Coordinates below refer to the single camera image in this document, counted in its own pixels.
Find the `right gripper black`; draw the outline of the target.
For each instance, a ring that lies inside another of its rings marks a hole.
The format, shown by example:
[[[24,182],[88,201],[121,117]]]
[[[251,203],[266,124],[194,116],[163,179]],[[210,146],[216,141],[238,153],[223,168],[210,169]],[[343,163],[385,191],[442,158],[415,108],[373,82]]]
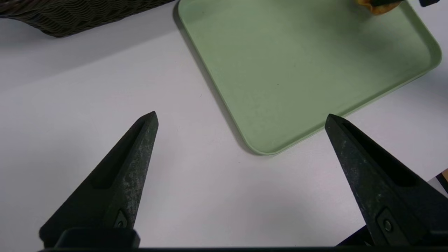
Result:
[[[419,0],[422,7],[428,7],[430,5],[438,3],[440,0]],[[378,7],[383,5],[390,5],[400,3],[402,0],[372,0],[372,7]]]

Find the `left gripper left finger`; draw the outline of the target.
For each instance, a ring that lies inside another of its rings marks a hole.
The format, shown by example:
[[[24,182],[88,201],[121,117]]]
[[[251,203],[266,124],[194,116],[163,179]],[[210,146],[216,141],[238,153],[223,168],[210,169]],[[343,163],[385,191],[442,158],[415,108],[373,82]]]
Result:
[[[141,116],[39,230],[45,248],[137,248],[134,230],[158,131]]]

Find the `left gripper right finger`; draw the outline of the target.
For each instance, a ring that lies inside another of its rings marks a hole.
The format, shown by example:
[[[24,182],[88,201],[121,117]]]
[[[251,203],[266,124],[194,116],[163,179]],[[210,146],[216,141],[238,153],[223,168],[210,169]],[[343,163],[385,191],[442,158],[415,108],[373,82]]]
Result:
[[[343,244],[447,245],[445,196],[350,121],[329,114],[324,128],[365,221]]]

